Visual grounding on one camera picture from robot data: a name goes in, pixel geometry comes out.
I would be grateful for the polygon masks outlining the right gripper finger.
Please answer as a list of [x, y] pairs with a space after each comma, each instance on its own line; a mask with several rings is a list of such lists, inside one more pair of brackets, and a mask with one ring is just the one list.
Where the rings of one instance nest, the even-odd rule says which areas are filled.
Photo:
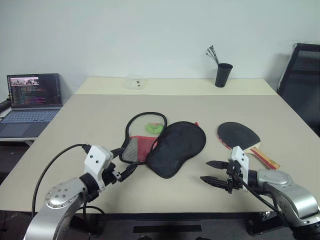
[[225, 191], [228, 190], [228, 183], [226, 181], [219, 180], [217, 177], [213, 176], [201, 176], [200, 179], [205, 182], [206, 184], [209, 184], [212, 187], [220, 188]]
[[224, 170], [227, 169], [229, 166], [228, 162], [225, 161], [218, 161], [218, 160], [212, 160], [212, 161], [208, 161], [206, 163], [208, 166], [211, 166], [215, 169], [220, 169], [220, 170]]

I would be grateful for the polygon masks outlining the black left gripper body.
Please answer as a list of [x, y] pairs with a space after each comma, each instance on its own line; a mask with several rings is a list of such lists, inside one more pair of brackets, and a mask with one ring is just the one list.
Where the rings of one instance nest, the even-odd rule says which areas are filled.
[[[113, 154], [113, 157], [111, 160], [114, 158], [118, 157], [116, 154], [116, 149], [111, 150], [111, 153]], [[115, 184], [117, 182], [117, 174], [114, 174], [116, 165], [110, 161], [108, 166], [103, 170], [102, 172], [102, 180], [104, 182], [105, 186], [108, 186], [109, 184]]]

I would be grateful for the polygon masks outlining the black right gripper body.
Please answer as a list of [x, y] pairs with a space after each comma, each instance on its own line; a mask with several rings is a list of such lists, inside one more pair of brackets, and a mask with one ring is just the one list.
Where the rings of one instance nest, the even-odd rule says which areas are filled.
[[243, 172], [241, 165], [237, 161], [225, 162], [224, 168], [227, 174], [227, 187], [226, 191], [231, 194], [233, 189], [239, 190], [243, 187]]

